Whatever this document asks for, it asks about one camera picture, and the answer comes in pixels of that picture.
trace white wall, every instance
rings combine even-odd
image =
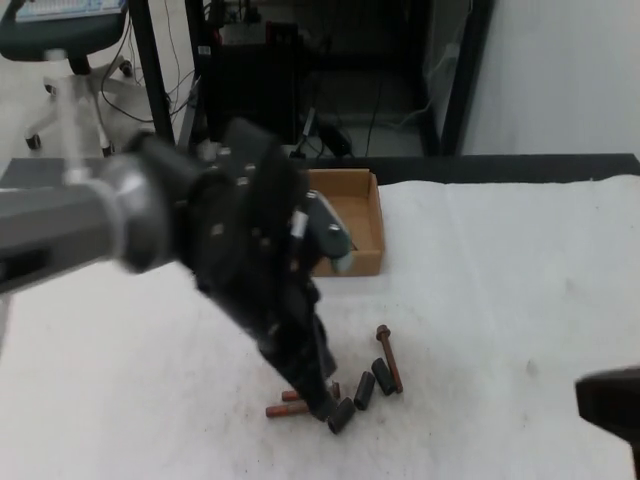
[[[464,153],[640,158],[640,1],[497,0]]]

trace metal cylinder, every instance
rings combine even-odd
[[[384,363],[383,359],[378,358],[373,362],[371,365],[371,371],[375,375],[376,380],[378,380],[382,393],[389,396],[396,391],[396,383],[393,381],[391,372],[387,368],[387,364]]]
[[[369,401],[371,401],[371,395],[373,394],[373,387],[375,384],[376,379],[370,372],[362,372],[356,396],[353,397],[353,403],[358,410],[364,411],[369,406]]]
[[[274,405],[265,409],[267,418],[290,417],[292,415],[300,415],[309,413],[309,407],[304,402],[295,402],[288,405]]]
[[[327,426],[331,433],[334,435],[339,434],[353,418],[354,413],[356,413],[356,407],[349,397],[345,398],[327,418]]]

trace office chair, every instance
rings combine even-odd
[[[110,78],[116,70],[125,77],[133,76],[131,63],[122,56],[98,68],[91,68],[88,55],[116,44],[123,35],[126,24],[126,10],[121,14],[83,17],[69,20],[16,23],[15,14],[23,0],[11,0],[0,21],[0,55],[17,62],[45,61],[46,52],[54,49],[66,51],[71,66],[70,80],[75,98],[86,99],[93,121],[100,137],[100,147],[105,157],[114,152],[114,146],[107,135],[100,109],[98,95],[101,88],[108,93],[119,94],[124,89],[136,88],[125,82]],[[39,132],[58,118],[55,104],[56,82],[45,77],[44,88],[50,98],[47,103],[28,119],[24,138],[31,150],[41,147]]]

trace white cloth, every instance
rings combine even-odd
[[[264,417],[285,383],[177,265],[22,292],[0,477],[632,479],[573,385],[640,358],[639,182],[382,187],[384,273],[320,280],[319,313],[347,395],[380,323],[405,391],[376,387],[338,437]]]

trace rusty bolt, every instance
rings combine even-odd
[[[393,356],[393,351],[391,350],[391,344],[389,343],[389,337],[391,336],[391,330],[386,325],[380,325],[378,330],[376,330],[376,340],[382,343],[382,348],[384,349],[384,354],[387,357],[387,364],[389,365],[389,370],[391,370],[391,375],[393,375],[393,380],[396,382],[397,393],[402,393],[402,380],[400,380],[400,372],[398,372],[398,366],[396,365],[396,359]]]
[[[309,413],[309,407],[304,402],[294,402],[288,405],[275,405],[267,407],[265,414],[267,418],[289,417],[291,415],[299,415],[301,413]]]
[[[336,400],[340,400],[340,384],[333,382],[330,388],[331,395]],[[300,400],[300,395],[295,390],[287,390],[282,392],[282,401],[283,402],[296,402]]]

